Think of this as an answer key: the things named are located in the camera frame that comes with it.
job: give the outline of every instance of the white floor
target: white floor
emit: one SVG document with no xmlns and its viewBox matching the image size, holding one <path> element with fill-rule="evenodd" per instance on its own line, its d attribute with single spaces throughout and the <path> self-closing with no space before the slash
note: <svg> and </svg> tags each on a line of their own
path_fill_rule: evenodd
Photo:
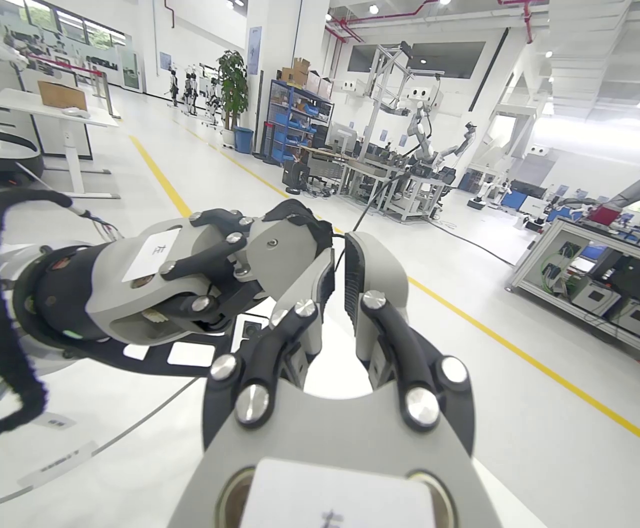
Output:
<svg viewBox="0 0 640 528">
<path fill-rule="evenodd" d="M 125 235 L 179 215 L 130 135 L 192 211 L 224 207 L 260 216 L 284 199 L 248 172 L 283 189 L 281 169 L 223 149 L 218 133 L 165 101 L 116 89 L 112 95 L 124 118 L 120 128 L 91 129 L 90 138 L 95 164 L 113 174 L 89 175 L 86 187 L 122 199 L 82 203 Z M 62 173 L 46 178 L 56 188 L 69 186 Z M 442 220 L 455 224 L 456 234 L 516 262 L 532 235 L 514 229 L 507 215 L 465 207 L 468 198 L 460 191 L 447 196 Z M 342 230 L 360 215 L 357 207 L 335 197 L 300 200 Z M 87 224 L 55 206 L 23 205 L 10 213 L 4 242 L 42 243 L 54 237 L 99 242 Z M 537 518 L 549 528 L 636 528 L 640 438 L 597 406 L 640 425 L 640 365 L 574 321 L 505 292 L 509 266 L 433 226 L 400 225 L 370 215 L 360 230 L 375 234 L 407 273 L 436 296 L 412 286 L 410 320 L 440 351 L 459 356 L 469 368 L 476 402 L 475 456 L 505 526 L 539 526 Z M 325 347 L 306 389 L 325 397 L 363 394 L 368 388 L 352 352 L 353 331 L 340 287 L 326 313 Z M 514 349 L 586 396 L 576 396 Z M 187 383 L 90 362 L 78 362 L 46 381 L 49 410 L 77 425 L 65 431 L 30 425 L 0 438 L 0 500 L 20 492 L 24 486 L 18 480 L 56 457 L 91 442 L 104 445 Z M 202 381 L 196 382 L 104 452 L 0 504 L 0 518 L 11 527 L 165 525 L 200 454 L 202 390 Z M 590 397 L 598 403 L 585 401 Z M 9 404 L 7 398 L 0 402 L 0 414 Z"/>
</svg>

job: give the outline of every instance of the white label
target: white label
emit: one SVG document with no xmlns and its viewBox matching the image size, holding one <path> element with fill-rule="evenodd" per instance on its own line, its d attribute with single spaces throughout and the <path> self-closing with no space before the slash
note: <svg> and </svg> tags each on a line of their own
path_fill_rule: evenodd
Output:
<svg viewBox="0 0 640 528">
<path fill-rule="evenodd" d="M 241 528 L 435 528 L 427 486 L 399 477 L 261 460 Z"/>
<path fill-rule="evenodd" d="M 60 458 L 52 460 L 46 466 L 25 475 L 18 480 L 18 484 L 23 487 L 33 486 L 37 488 L 42 486 L 53 479 L 58 478 L 60 475 L 64 475 L 68 471 L 71 471 L 74 467 L 79 466 L 82 462 L 86 462 L 91 458 L 91 453 L 98 449 L 98 444 L 91 441 L 88 444 L 84 444 L 78 449 L 67 453 Z"/>
<path fill-rule="evenodd" d="M 76 424 L 76 422 L 73 421 L 71 418 L 62 416 L 62 414 L 55 414 L 50 412 L 43 412 L 35 420 L 32 420 L 31 423 L 36 424 L 38 426 L 56 429 L 58 431 L 61 431 L 63 429 L 68 429 L 69 427 L 72 427 Z"/>
<path fill-rule="evenodd" d="M 157 273 L 169 256 L 173 243 L 179 234 L 179 229 L 171 229 L 150 235 L 124 274 L 122 282 L 129 282 Z"/>
</svg>

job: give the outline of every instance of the cardboard box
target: cardboard box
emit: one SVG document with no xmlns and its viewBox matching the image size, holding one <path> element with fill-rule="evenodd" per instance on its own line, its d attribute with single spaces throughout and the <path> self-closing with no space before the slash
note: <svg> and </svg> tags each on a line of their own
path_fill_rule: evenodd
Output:
<svg viewBox="0 0 640 528">
<path fill-rule="evenodd" d="M 297 59 L 293 59 L 293 69 L 302 74 L 306 75 L 309 73 L 309 66 L 311 66 L 311 62 L 306 59 L 302 59 L 300 57 Z"/>
<path fill-rule="evenodd" d="M 304 74 L 293 68 L 282 69 L 282 80 L 287 83 L 294 83 L 304 88 L 307 85 L 307 74 Z"/>
<path fill-rule="evenodd" d="M 76 107 L 80 110 L 87 110 L 84 92 L 77 88 L 64 86 L 63 84 L 48 83 L 38 81 L 42 104 L 53 106 L 54 108 Z"/>
<path fill-rule="evenodd" d="M 331 92 L 333 91 L 333 83 L 325 77 L 320 79 L 320 88 L 318 89 L 318 95 L 327 100 L 331 100 Z"/>
<path fill-rule="evenodd" d="M 318 93 L 320 90 L 320 75 L 316 71 L 310 71 L 307 79 L 307 90 L 313 93 Z"/>
</svg>

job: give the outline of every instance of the green plant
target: green plant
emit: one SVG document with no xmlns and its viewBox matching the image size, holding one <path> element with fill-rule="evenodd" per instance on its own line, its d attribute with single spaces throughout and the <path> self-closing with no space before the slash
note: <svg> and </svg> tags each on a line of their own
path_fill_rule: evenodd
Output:
<svg viewBox="0 0 640 528">
<path fill-rule="evenodd" d="M 233 130 L 238 116 L 249 108 L 249 89 L 246 83 L 244 59 L 237 51 L 227 50 L 218 59 L 220 85 L 225 110 L 225 128 Z"/>
</svg>

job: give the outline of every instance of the white table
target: white table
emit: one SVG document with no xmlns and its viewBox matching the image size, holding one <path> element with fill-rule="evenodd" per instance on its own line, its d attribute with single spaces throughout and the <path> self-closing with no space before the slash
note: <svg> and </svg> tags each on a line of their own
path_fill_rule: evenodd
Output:
<svg viewBox="0 0 640 528">
<path fill-rule="evenodd" d="M 71 122 L 84 123 L 85 125 L 93 125 L 96 127 L 118 127 L 118 124 L 109 115 L 109 112 L 95 106 L 88 106 L 87 112 L 90 117 L 85 119 L 78 116 L 66 115 L 60 108 L 52 106 L 44 106 L 42 98 L 37 93 L 21 92 L 5 88 L 0 92 L 0 107 L 10 110 L 26 112 L 32 115 L 43 115 L 58 119 L 60 123 L 60 131 L 62 132 L 65 144 L 65 157 L 69 166 L 68 172 L 71 174 L 71 183 L 73 185 L 72 193 L 65 193 L 71 198 L 120 198 L 119 195 L 111 193 L 87 193 L 84 191 L 84 183 L 82 180 L 82 171 L 80 170 L 80 160 L 76 145 L 74 143 L 73 134 L 71 133 L 69 124 Z M 66 170 L 59 168 L 46 168 L 47 170 Z M 103 170 L 85 170 L 86 173 L 111 174 L 107 169 Z"/>
</svg>

